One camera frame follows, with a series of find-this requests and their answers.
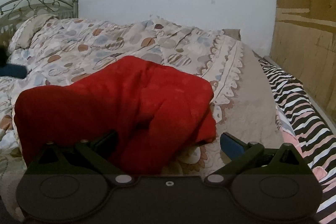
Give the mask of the red long-sleeve shirt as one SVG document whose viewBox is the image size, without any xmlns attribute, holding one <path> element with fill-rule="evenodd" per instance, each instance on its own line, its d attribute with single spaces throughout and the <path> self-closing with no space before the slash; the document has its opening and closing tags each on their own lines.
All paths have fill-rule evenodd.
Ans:
<svg viewBox="0 0 336 224">
<path fill-rule="evenodd" d="M 210 83 L 175 68 L 126 56 L 68 86 L 19 94 L 14 123 L 30 164 L 47 143 L 71 145 L 116 132 L 106 154 L 127 173 L 160 171 L 177 153 L 211 143 L 216 123 Z"/>
</svg>

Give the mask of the patterned white quilt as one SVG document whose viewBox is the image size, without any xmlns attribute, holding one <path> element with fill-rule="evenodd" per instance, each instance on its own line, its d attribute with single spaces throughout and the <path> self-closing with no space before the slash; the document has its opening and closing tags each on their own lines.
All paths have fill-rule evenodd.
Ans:
<svg viewBox="0 0 336 224">
<path fill-rule="evenodd" d="M 164 19 L 129 25 L 89 19 L 50 19 L 27 49 L 9 54 L 25 65 L 24 80 L 1 78 L 1 223 L 20 223 L 15 198 L 26 170 L 14 123 L 20 92 L 42 85 L 69 85 L 125 56 L 135 56 L 207 80 L 217 134 L 278 148 L 284 139 L 268 79 L 239 30 L 206 31 Z"/>
</svg>

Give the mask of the striped black white pink sheet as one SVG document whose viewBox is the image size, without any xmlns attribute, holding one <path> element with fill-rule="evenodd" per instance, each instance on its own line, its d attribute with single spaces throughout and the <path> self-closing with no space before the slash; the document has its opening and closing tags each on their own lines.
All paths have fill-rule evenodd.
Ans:
<svg viewBox="0 0 336 224">
<path fill-rule="evenodd" d="M 318 181 L 322 200 L 315 218 L 319 223 L 335 223 L 335 134 L 311 104 L 301 81 L 260 59 L 282 120 L 282 130 L 299 142 L 309 168 L 320 166 L 327 172 Z"/>
</svg>

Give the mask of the pink cloth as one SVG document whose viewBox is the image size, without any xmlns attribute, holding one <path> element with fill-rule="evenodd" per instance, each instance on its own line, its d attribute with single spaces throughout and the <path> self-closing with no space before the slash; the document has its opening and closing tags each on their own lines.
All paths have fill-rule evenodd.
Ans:
<svg viewBox="0 0 336 224">
<path fill-rule="evenodd" d="M 303 157 L 302 149 L 301 149 L 301 147 L 299 145 L 299 142 L 296 139 L 296 137 L 294 137 L 292 134 L 290 134 L 286 131 L 282 131 L 282 137 L 283 137 L 285 143 L 291 143 L 292 145 L 294 145 L 296 150 Z M 321 181 L 327 175 L 326 170 L 324 168 L 320 167 L 320 166 L 317 166 L 317 167 L 313 168 L 312 172 L 313 172 L 313 174 L 315 175 L 315 177 L 318 181 Z"/>
</svg>

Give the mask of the beige patterned pillow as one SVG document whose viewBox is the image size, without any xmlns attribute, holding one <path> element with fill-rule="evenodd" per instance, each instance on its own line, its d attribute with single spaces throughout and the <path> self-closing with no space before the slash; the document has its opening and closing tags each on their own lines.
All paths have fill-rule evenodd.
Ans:
<svg viewBox="0 0 336 224">
<path fill-rule="evenodd" d="M 35 15 L 27 19 L 15 32 L 12 37 L 9 46 L 7 48 L 8 53 L 12 54 L 15 50 L 19 48 L 27 49 L 34 35 L 42 29 L 42 27 L 48 22 L 50 19 L 58 18 L 53 14 L 42 14 Z"/>
</svg>

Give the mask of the metal bed headboard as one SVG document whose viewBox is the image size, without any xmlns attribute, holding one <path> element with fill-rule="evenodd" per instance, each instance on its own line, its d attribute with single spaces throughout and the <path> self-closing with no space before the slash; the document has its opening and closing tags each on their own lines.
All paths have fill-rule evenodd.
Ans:
<svg viewBox="0 0 336 224">
<path fill-rule="evenodd" d="M 32 16 L 52 14 L 60 19 L 77 18 L 79 0 L 11 0 L 0 9 L 1 44 L 7 46 L 18 27 Z"/>
</svg>

